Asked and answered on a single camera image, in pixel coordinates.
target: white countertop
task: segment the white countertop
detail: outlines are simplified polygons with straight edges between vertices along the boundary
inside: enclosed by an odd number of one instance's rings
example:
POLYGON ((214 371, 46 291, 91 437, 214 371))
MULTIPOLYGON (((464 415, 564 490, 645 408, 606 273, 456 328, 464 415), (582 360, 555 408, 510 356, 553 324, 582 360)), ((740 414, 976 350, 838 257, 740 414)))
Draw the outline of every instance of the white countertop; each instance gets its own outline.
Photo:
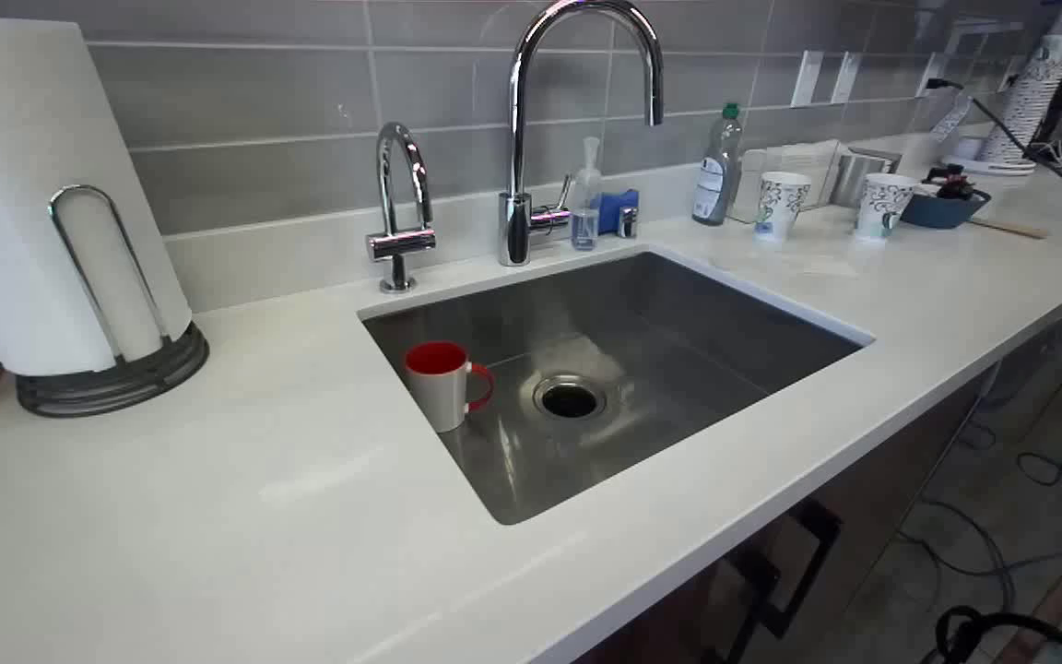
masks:
MULTIPOLYGON (((573 661, 1062 314, 1062 189, 849 244, 643 220, 731 282, 870 336, 859 355, 515 528, 490 518, 357 314, 370 281, 203 314, 166 399, 35 420, 0 394, 0 664, 573 661)), ((590 263, 436 265, 402 301, 590 263)))

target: faucet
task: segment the faucet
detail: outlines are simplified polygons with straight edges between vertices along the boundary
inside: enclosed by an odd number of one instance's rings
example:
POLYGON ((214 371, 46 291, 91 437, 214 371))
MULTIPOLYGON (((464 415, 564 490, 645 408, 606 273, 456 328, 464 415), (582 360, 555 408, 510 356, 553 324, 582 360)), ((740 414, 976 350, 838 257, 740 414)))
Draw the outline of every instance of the faucet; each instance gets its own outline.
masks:
POLYGON ((436 228, 431 228, 431 201, 426 201, 426 167, 423 167, 421 142, 412 138, 412 134, 402 120, 386 120, 376 135, 376 177, 378 177, 382 232, 370 236, 370 250, 371 250, 371 257, 391 263, 378 287, 382 291, 408 291, 415 281, 404 269, 404 255, 436 248, 436 228), (415 199, 415 215, 421 215, 415 228, 394 226, 391 142, 398 142, 404 152, 408 168, 412 168, 412 199, 415 199))
POLYGON ((662 47, 648 19, 632 0, 555 0, 550 4, 515 45, 510 62, 510 152, 504 152, 504 193, 498 194, 498 232, 501 232, 501 263, 527 263, 527 244, 533 228, 555 228, 561 210, 533 215, 530 193, 523 193, 523 134, 527 134, 527 65, 533 45, 550 24, 575 11, 602 11, 622 20, 639 38, 643 65, 645 65, 645 124, 662 120, 662 47))

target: sink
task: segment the sink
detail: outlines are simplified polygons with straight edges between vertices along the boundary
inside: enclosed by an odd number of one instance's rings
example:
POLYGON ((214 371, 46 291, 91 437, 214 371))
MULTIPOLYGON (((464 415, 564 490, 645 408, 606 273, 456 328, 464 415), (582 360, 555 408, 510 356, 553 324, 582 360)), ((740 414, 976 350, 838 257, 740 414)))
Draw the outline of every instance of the sink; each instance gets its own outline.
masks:
POLYGON ((659 255, 376 314, 365 328, 398 376, 423 340, 452 340, 495 367, 490 407, 437 437, 498 525, 553 509, 861 341, 659 255))

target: gray tile backsplash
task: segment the gray tile backsplash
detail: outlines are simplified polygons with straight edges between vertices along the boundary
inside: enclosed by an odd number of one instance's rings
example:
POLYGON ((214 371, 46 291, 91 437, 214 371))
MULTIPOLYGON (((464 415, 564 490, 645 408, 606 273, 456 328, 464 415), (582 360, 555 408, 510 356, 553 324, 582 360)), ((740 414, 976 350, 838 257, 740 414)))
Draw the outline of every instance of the gray tile backsplash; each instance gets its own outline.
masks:
MULTIPOLYGON (((510 50, 544 0, 0 0, 5 19, 86 24, 162 232, 198 232, 376 201, 376 124, 412 124, 431 193, 501 189, 510 50)), ((602 16, 564 19, 530 65, 527 180, 694 163, 721 100, 745 142, 922 127, 928 50, 995 91, 1035 45, 1041 0, 639 0, 662 39, 667 120, 643 124, 639 50, 602 16), (983 19, 1010 24, 956 38, 983 19), (801 50, 822 50, 811 105, 790 105, 801 50), (861 50, 853 103, 838 62, 861 50)))

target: label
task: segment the label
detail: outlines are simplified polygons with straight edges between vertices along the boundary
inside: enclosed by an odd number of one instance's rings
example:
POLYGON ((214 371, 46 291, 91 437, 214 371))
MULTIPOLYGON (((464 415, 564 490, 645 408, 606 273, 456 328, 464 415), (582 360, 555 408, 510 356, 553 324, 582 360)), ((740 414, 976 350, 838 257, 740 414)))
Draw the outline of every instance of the label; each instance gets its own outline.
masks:
POLYGON ((721 167, 715 157, 703 157, 700 180, 694 184, 694 217, 711 217, 721 189, 721 167))

